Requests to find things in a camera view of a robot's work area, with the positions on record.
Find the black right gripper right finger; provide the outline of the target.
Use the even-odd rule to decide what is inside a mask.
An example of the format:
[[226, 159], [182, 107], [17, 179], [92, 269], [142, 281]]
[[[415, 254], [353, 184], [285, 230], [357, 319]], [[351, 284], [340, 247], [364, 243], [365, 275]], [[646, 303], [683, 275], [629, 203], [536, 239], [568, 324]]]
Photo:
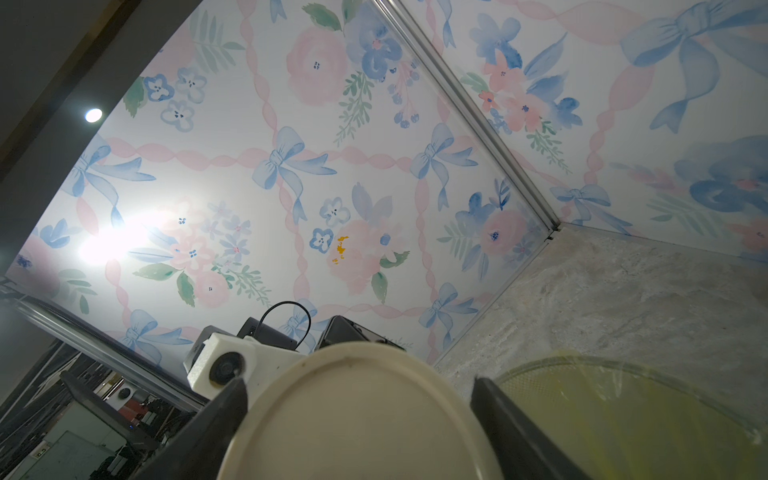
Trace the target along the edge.
[[506, 479], [588, 477], [491, 379], [474, 380], [470, 407]]

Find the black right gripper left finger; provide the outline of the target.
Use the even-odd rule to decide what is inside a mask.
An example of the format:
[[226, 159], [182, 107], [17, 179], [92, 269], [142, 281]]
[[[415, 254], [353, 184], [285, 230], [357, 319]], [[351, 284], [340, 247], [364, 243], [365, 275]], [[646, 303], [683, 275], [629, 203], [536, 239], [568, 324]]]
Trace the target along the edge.
[[224, 455], [248, 413], [246, 384], [230, 381], [133, 479], [216, 479]]

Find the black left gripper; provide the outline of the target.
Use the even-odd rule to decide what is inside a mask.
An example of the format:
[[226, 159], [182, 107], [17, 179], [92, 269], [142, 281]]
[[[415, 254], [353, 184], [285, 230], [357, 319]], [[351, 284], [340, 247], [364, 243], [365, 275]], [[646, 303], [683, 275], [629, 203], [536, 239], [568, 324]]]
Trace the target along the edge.
[[404, 351], [404, 348], [395, 342], [341, 315], [336, 315], [329, 320], [325, 331], [317, 342], [315, 350], [348, 342], [369, 342], [389, 345]]

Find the beige round jar lid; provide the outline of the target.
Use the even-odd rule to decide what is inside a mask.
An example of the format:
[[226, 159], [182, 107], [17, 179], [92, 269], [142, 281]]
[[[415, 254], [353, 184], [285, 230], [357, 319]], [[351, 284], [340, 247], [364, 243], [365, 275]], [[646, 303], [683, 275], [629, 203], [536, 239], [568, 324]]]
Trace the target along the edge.
[[342, 343], [263, 388], [221, 479], [500, 479], [468, 403], [433, 368], [391, 346]]

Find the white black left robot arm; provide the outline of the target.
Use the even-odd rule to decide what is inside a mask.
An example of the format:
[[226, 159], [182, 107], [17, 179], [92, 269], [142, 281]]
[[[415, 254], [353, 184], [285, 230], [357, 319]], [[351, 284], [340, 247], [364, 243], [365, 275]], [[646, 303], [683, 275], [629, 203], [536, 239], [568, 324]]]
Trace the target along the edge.
[[262, 344], [285, 350], [297, 351], [305, 345], [310, 353], [328, 346], [356, 341], [389, 345], [405, 351], [405, 348], [396, 342], [340, 315], [323, 320], [318, 325], [310, 325], [305, 315], [299, 317], [295, 314], [280, 328], [259, 325], [257, 319], [249, 317], [236, 337], [252, 337]]

